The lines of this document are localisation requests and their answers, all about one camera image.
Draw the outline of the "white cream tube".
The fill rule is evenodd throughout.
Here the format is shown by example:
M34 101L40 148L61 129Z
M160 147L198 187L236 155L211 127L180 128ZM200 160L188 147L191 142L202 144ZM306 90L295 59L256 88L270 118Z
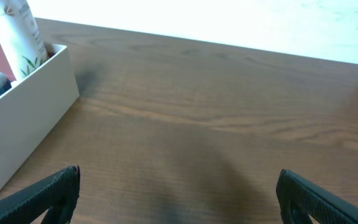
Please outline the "white cream tube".
M0 0L0 44L17 81L49 59L27 0Z

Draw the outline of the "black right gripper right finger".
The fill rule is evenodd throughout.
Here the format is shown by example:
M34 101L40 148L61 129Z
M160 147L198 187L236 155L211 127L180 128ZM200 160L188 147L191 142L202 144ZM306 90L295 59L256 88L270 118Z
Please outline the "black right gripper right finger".
M276 194L284 224L358 224L358 207L291 170L281 170Z

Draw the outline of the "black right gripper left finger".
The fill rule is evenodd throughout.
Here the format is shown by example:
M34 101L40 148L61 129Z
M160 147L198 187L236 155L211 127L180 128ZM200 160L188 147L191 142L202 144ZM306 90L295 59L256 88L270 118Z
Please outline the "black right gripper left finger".
M80 167L68 166L2 200L0 223L70 223L80 196Z

